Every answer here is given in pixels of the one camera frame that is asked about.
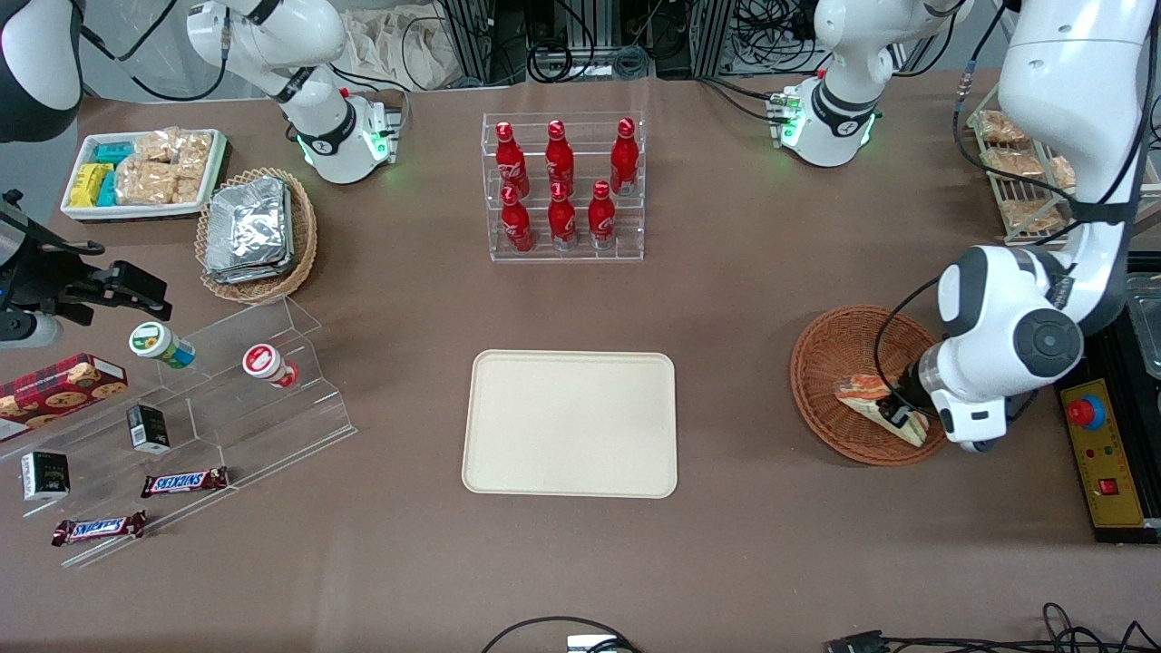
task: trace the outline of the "acrylic display rack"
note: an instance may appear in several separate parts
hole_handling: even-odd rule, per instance
[[[616,142],[616,123],[623,119],[637,123],[636,139],[641,149],[637,159],[637,188],[630,196],[614,196],[616,203],[616,244],[611,250],[596,250],[589,239],[589,200],[592,185],[608,179],[610,156]],[[576,160],[572,206],[576,207],[577,246],[568,252],[553,246],[548,228],[548,168],[545,149],[548,146],[548,123],[560,120],[572,145]],[[518,252],[504,235],[500,221],[500,172],[496,166],[496,124],[509,122],[515,142],[524,150],[532,191],[522,200],[528,209],[536,245],[527,253]],[[484,114],[481,135],[481,160],[484,180],[484,210],[488,217],[488,250],[493,261],[504,263],[564,263],[642,260],[646,256],[646,119],[642,112],[589,112],[556,114]]]
[[[129,396],[87,408],[65,424],[19,436],[23,446],[0,455],[0,473],[20,476],[20,458],[34,450],[68,457],[71,491],[52,502],[27,501],[24,517],[43,528],[44,548],[62,519],[123,517],[145,510],[144,539],[233,496],[356,432],[342,396],[323,378],[315,346],[307,335],[320,324],[296,302],[279,297],[216,322],[186,339],[197,349],[189,367],[159,364],[159,380]],[[251,378],[241,356],[257,343],[269,343],[298,367],[288,389]],[[171,451],[152,455],[130,446],[125,411],[135,403],[165,414]],[[146,475],[229,468],[229,487],[142,498]],[[130,537],[79,543],[59,550],[62,566],[80,567],[137,541]]]

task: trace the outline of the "robotic arm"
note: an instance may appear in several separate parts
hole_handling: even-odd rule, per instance
[[[817,41],[835,62],[824,77],[787,86],[776,102],[787,121],[777,143],[807,163],[835,167],[866,143],[874,109],[894,71],[887,46],[935,36],[962,21],[974,0],[820,0]]]
[[[189,10],[186,30],[207,63],[226,66],[282,107],[323,179],[351,184],[387,163],[383,105],[347,96],[325,66],[347,40],[326,0],[203,2]]]
[[[935,408],[949,439],[982,451],[1007,430],[1007,396],[1063,376],[1080,361],[1083,337],[1120,314],[1144,167],[1137,66],[1154,3],[1024,1],[1000,103],[1073,164],[1080,225],[1059,252],[976,246],[944,271],[939,315],[951,337],[908,367],[906,402],[880,403],[888,419]]]
[[[77,59],[82,0],[0,0],[0,141],[48,141],[80,108]],[[165,281],[122,260],[100,270],[81,260],[96,243],[66,243],[0,201],[0,349],[43,346],[62,333],[53,316],[88,325],[89,303],[129,306],[168,320]]]

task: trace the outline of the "cookie box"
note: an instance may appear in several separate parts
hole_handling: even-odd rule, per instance
[[[0,386],[0,442],[125,392],[123,367],[78,353]]]

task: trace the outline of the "red bottle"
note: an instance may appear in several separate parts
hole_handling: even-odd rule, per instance
[[[536,238],[532,232],[532,224],[528,222],[528,209],[520,203],[517,189],[505,186],[500,191],[500,199],[504,200],[504,208],[500,210],[500,220],[504,222],[504,235],[518,252],[529,252],[536,244]]]
[[[592,201],[589,202],[589,237],[597,250],[611,250],[616,244],[613,217],[616,207],[608,199],[608,181],[604,179],[592,185]]]
[[[496,123],[496,138],[499,145],[496,148],[496,166],[500,168],[500,179],[505,186],[517,189],[520,198],[528,196],[528,167],[524,163],[524,151],[512,136],[512,124],[507,122]]]
[[[568,196],[572,196],[572,146],[564,138],[564,123],[554,120],[548,123],[548,149],[545,150],[545,158],[548,159],[548,182],[562,184]]]
[[[577,211],[561,182],[553,184],[553,203],[548,206],[548,227],[553,230],[553,246],[567,252],[577,246]]]
[[[641,149],[637,148],[637,139],[634,137],[637,125],[633,119],[622,117],[616,123],[616,143],[613,144],[613,194],[626,196],[637,192],[637,158]]]

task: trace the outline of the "white robotic arm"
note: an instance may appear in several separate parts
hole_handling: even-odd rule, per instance
[[[894,71],[887,46],[926,38],[962,21],[974,0],[820,0],[814,12],[819,43],[834,63],[825,77],[787,86],[787,112],[777,143],[803,160],[834,167],[866,143],[879,98]]]
[[[1073,164],[1072,210],[1081,224],[1060,252],[976,246],[940,277],[939,315],[950,338],[908,368],[901,395],[933,407],[964,449],[1003,436],[1005,397],[1068,373],[1083,337],[1124,307],[1141,179],[1137,69],[1153,20],[1154,0],[1023,3],[1000,103]],[[892,397],[880,409],[899,422],[908,406]]]
[[[224,64],[281,106],[323,179],[351,184],[388,160],[383,105],[340,93],[326,69],[347,37],[326,0],[203,2],[189,10],[186,30],[201,58]]]

